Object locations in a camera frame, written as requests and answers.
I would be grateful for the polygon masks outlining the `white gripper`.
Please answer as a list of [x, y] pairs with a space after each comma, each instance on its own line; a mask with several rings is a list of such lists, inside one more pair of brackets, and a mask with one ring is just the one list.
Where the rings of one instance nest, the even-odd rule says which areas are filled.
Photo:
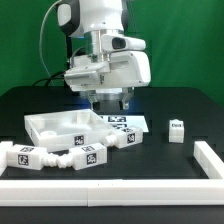
[[[134, 88], [147, 86], [151, 81], [149, 59], [144, 52], [122, 51], [110, 55], [109, 61], [92, 62], [88, 56], [74, 58], [74, 66], [64, 74], [73, 91], [123, 88], [119, 101], [122, 110], [129, 109]], [[100, 109], [95, 91], [88, 91], [92, 110]]]

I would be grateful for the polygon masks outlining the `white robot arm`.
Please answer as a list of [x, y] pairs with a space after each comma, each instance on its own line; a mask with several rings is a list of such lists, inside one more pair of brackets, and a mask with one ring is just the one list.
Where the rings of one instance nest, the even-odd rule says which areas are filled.
[[134, 89], [151, 81], [149, 59], [142, 39], [127, 37], [126, 0], [62, 0], [58, 24], [68, 37], [85, 40], [85, 53], [70, 57], [64, 80], [74, 92], [83, 92], [97, 107], [103, 99], [129, 108]]

